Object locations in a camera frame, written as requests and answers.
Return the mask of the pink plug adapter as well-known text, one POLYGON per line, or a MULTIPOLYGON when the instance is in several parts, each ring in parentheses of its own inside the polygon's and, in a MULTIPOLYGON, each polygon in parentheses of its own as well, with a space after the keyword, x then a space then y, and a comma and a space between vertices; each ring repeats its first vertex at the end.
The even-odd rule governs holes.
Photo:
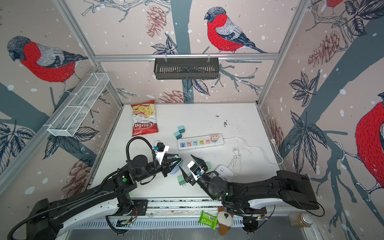
POLYGON ((215 134, 215 135, 211 135, 211 141, 212 142, 217 142, 219 140, 219 135, 215 134))

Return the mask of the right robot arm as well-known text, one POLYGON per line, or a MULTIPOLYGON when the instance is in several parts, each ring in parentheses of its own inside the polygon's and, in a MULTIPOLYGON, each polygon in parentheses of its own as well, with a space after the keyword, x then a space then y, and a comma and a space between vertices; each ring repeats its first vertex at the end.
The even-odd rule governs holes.
POLYGON ((279 170, 276 176, 252 183, 228 182, 216 171, 209 172, 206 162, 197 157, 188 164, 189 173, 182 171, 184 181, 197 184, 212 199, 234 215, 247 217, 264 214, 267 206, 289 204, 307 213, 323 209, 318 203, 307 176, 279 170))

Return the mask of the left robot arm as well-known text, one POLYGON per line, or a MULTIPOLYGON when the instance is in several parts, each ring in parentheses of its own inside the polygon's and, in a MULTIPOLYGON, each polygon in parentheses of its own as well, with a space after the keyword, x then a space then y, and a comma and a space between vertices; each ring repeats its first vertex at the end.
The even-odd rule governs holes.
POLYGON ((135 210, 130 192, 144 180, 152 181, 157 174, 166 177, 182 161, 177 154, 169 154, 168 147, 158 143, 153 147, 143 137, 133 137, 126 145, 126 164, 108 174, 102 182, 76 196, 49 202, 38 201, 31 214, 16 224, 7 238, 13 240, 15 232, 26 226, 28 240, 55 240, 77 226, 99 217, 123 216, 135 210), (151 160, 145 155, 130 157, 130 145, 141 140, 151 150, 151 160))

